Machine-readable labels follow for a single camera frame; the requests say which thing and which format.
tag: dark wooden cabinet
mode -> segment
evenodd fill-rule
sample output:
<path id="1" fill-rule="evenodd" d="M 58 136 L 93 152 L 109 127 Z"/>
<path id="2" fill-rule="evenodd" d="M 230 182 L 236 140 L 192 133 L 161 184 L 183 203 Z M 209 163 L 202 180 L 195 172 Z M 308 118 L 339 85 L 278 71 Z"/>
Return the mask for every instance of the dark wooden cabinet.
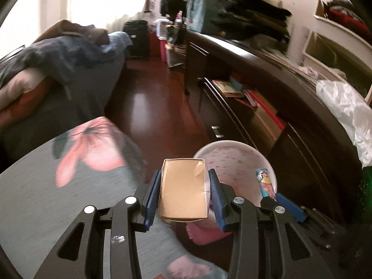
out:
<path id="1" fill-rule="evenodd" d="M 315 91 L 258 52 L 194 32 L 188 39 L 185 93 L 210 141 L 236 140 L 256 148 L 272 165 L 278 192 L 339 223 L 351 221 L 360 162 L 343 127 Z M 232 72 L 275 107 L 285 129 L 272 129 L 262 110 L 222 95 L 213 80 L 227 80 Z"/>

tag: silver screw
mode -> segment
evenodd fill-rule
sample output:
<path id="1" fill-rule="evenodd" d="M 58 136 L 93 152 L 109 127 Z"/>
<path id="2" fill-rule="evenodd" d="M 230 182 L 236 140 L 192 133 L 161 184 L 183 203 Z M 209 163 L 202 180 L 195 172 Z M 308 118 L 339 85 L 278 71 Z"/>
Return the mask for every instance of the silver screw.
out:
<path id="1" fill-rule="evenodd" d="M 125 199 L 125 203 L 126 203 L 127 205 L 132 205 L 132 204 L 134 204 L 136 201 L 137 201 L 137 198 L 134 197 L 134 196 L 129 196 L 129 197 L 127 197 L 127 198 Z"/>
<path id="2" fill-rule="evenodd" d="M 241 205 L 244 202 L 244 198 L 240 196 L 234 197 L 233 201 L 237 203 L 238 205 Z"/>
<path id="3" fill-rule="evenodd" d="M 283 214 L 285 212 L 285 208 L 283 208 L 282 206 L 276 206 L 275 212 L 277 212 L 278 214 Z"/>
<path id="4" fill-rule="evenodd" d="M 84 212 L 85 212 L 86 214 L 91 214 L 91 213 L 94 212 L 94 210 L 95 210 L 95 208 L 94 208 L 93 206 L 86 206 L 86 207 L 84 208 Z"/>

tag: white curtain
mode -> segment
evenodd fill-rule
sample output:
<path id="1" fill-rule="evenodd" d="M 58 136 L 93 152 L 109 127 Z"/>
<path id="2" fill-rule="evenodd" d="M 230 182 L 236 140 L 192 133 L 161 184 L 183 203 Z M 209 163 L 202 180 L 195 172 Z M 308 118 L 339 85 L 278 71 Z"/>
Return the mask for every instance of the white curtain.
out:
<path id="1" fill-rule="evenodd" d="M 140 13 L 146 0 L 71 0 L 71 20 L 83 26 L 94 24 L 109 32 L 122 30 L 124 23 Z"/>

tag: suitcase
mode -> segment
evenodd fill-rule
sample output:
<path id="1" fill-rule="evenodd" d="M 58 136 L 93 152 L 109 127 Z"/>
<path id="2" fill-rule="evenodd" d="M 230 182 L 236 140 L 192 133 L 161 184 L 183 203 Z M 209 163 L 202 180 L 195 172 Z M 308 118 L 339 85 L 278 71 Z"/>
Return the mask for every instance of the suitcase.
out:
<path id="1" fill-rule="evenodd" d="M 123 31 L 133 42 L 128 46 L 130 57 L 147 57 L 150 55 L 148 23 L 145 20 L 134 20 L 125 23 Z"/>

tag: cardboard box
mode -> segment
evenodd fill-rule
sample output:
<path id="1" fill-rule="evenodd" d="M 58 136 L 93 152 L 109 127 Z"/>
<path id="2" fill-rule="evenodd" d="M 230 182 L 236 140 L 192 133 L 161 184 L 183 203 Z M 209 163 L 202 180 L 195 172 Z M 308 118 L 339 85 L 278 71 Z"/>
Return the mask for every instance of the cardboard box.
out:
<path id="1" fill-rule="evenodd" d="M 165 159 L 161 169 L 159 217 L 196 221 L 208 217 L 211 185 L 204 159 Z"/>

